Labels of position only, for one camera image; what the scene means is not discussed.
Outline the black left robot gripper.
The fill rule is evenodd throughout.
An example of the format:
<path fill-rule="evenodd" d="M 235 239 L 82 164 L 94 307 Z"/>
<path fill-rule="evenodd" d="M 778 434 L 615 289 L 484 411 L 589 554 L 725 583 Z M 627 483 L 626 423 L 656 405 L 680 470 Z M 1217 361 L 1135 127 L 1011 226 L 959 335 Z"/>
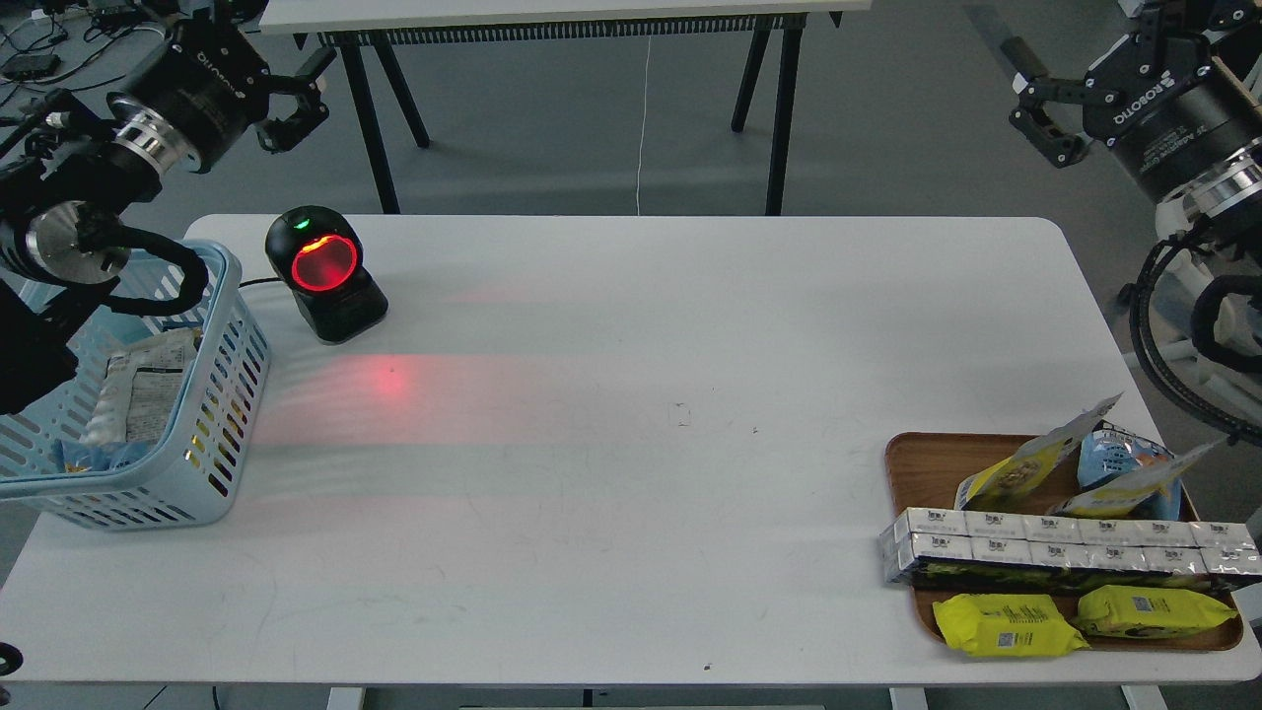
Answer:
<path fill-rule="evenodd" d="M 129 77 L 129 122 L 158 140 L 163 172 L 180 165 L 207 174 L 252 125 L 265 153 L 289 153 L 329 116 L 321 103 L 321 76 L 334 58 L 333 45 L 322 45 L 297 74 L 269 74 L 265 59 L 233 24 L 179 20 L 167 43 Z M 269 95 L 316 106 L 264 120 Z"/>

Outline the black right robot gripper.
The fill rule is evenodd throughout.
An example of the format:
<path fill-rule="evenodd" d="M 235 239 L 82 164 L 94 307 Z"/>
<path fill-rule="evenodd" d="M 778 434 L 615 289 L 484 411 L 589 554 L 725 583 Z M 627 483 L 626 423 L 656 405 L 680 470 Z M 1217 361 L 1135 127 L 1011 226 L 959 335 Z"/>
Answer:
<path fill-rule="evenodd" d="M 1140 38 L 1126 35 L 1087 69 L 1092 87 L 1116 95 L 1095 105 L 1085 81 L 1053 77 L 1023 37 L 1006 37 L 1000 50 L 1016 71 L 1015 127 L 1054 168 L 1076 165 L 1092 137 L 1111 153 L 1153 202 L 1210 166 L 1259 143 L 1259 103 L 1217 57 L 1203 35 L 1164 37 L 1159 59 L 1145 55 Z M 1085 107 L 1085 134 L 1066 131 L 1044 103 Z"/>

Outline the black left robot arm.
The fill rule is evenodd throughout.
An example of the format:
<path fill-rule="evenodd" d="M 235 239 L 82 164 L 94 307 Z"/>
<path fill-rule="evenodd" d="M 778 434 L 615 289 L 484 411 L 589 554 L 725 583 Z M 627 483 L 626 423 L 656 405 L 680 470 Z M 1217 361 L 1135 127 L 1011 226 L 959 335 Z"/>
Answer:
<path fill-rule="evenodd" d="M 57 288 L 33 310 L 3 288 L 3 412 L 23 412 L 72 381 L 69 340 L 101 306 L 170 318 L 202 300 L 206 262 L 192 248 L 122 224 L 129 206 L 162 190 L 174 166 L 206 174 L 247 127 L 268 153 L 297 148 L 326 121 L 319 78 L 326 45 L 297 74 L 275 74 L 227 19 L 172 20 L 156 45 L 109 95 L 109 116 L 56 90 L 32 108 L 3 149 L 3 265 Z"/>

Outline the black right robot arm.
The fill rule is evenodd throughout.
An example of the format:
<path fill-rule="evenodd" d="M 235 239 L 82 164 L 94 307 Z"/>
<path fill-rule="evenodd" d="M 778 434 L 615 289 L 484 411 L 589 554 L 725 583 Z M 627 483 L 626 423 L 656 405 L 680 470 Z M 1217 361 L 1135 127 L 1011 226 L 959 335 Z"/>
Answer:
<path fill-rule="evenodd" d="M 1174 322 L 1198 363 L 1259 376 L 1259 272 L 1206 264 L 1259 261 L 1259 100 L 1230 64 L 1259 54 L 1258 10 L 1145 6 L 1082 78 L 1053 74 L 1010 32 L 997 50 L 1013 67 L 1010 124 L 1051 166 L 1104 148 L 1153 202 L 1156 246 L 1122 293 L 1140 370 L 1191 417 L 1258 445 L 1257 405 L 1225 409 L 1194 390 L 1153 328 L 1156 293 L 1176 282 L 1188 311 Z"/>

